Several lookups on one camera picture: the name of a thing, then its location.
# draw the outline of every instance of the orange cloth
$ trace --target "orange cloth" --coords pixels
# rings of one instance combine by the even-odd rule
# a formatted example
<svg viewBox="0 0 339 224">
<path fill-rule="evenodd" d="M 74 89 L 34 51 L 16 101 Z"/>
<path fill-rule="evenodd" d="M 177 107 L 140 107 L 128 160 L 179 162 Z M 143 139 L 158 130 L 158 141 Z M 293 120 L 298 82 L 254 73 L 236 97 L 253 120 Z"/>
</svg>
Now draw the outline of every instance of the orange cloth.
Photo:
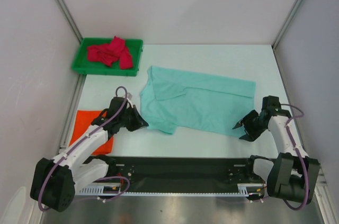
<svg viewBox="0 0 339 224">
<path fill-rule="evenodd" d="M 79 137 L 81 137 L 88 127 L 91 125 L 91 122 L 99 116 L 101 111 L 83 111 L 78 110 L 75 118 L 75 125 L 73 130 L 72 139 L 70 140 L 69 145 L 71 146 Z M 101 145 L 97 150 L 95 150 L 92 155 L 99 154 L 109 154 L 113 148 L 113 137 L 111 137 L 106 143 Z"/>
</svg>

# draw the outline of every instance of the tabletop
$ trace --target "tabletop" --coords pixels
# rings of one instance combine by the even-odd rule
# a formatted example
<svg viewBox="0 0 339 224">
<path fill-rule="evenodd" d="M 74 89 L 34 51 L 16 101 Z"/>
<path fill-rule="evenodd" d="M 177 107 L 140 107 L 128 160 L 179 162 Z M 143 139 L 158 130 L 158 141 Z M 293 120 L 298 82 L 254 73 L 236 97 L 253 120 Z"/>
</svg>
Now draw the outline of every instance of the tabletop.
<svg viewBox="0 0 339 224">
<path fill-rule="evenodd" d="M 147 70 L 152 65 L 255 81 L 254 106 L 257 111 L 261 110 L 262 98 L 268 95 L 278 96 L 281 103 L 288 103 L 270 45 L 146 44 L 136 77 L 87 75 L 77 109 L 102 110 L 109 107 L 115 89 L 122 85 L 133 95 L 132 102 L 140 111 L 140 93 L 147 83 Z M 299 141 L 294 124 L 292 132 Z M 122 128 L 114 135 L 113 150 L 108 155 L 198 158 L 247 158 L 259 155 L 276 158 L 278 152 L 269 131 L 265 131 L 255 142 L 247 142 L 231 136 L 178 127 L 173 135 L 148 129 L 129 132 Z"/>
</svg>

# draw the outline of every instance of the green plastic bin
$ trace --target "green plastic bin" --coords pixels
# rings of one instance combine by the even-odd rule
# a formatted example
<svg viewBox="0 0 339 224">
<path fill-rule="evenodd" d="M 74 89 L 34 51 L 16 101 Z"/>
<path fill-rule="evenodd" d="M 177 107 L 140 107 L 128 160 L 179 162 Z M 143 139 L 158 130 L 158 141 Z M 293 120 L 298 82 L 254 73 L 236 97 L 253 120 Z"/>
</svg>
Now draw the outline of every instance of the green plastic bin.
<svg viewBox="0 0 339 224">
<path fill-rule="evenodd" d="M 142 40 L 125 39 L 133 59 L 133 68 L 120 69 L 119 61 L 114 62 L 112 67 L 108 67 L 101 62 L 87 60 L 87 47 L 91 45 L 101 45 L 110 43 L 112 38 L 84 38 L 72 63 L 72 69 L 80 74 L 96 75 L 116 75 L 135 77 L 138 74 L 140 56 L 142 52 Z"/>
</svg>

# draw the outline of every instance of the turquoise shirt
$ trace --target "turquoise shirt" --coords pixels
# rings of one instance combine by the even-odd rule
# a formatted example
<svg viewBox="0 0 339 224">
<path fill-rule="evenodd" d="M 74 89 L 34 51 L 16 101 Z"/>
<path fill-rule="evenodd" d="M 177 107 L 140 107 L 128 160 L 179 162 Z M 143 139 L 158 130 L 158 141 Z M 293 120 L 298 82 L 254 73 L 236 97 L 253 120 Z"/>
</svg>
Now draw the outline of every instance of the turquoise shirt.
<svg viewBox="0 0 339 224">
<path fill-rule="evenodd" d="M 176 127 L 240 137 L 232 127 L 254 109 L 255 82 L 151 66 L 141 93 L 148 129 L 173 134 Z"/>
</svg>

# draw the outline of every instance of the gray floor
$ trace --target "gray floor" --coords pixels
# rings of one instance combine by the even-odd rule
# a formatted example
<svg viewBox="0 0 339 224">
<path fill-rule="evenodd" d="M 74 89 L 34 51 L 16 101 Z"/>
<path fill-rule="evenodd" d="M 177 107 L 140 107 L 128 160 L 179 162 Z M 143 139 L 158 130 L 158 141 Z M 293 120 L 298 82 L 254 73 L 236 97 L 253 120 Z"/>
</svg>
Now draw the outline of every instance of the gray floor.
<svg viewBox="0 0 339 224">
<path fill-rule="evenodd" d="M 73 203 L 63 213 L 50 210 L 42 222 L 114 224 L 323 223 L 316 200 L 302 211 L 282 200 L 249 203 L 243 198 L 123 196 L 103 204 L 96 200 Z"/>
</svg>

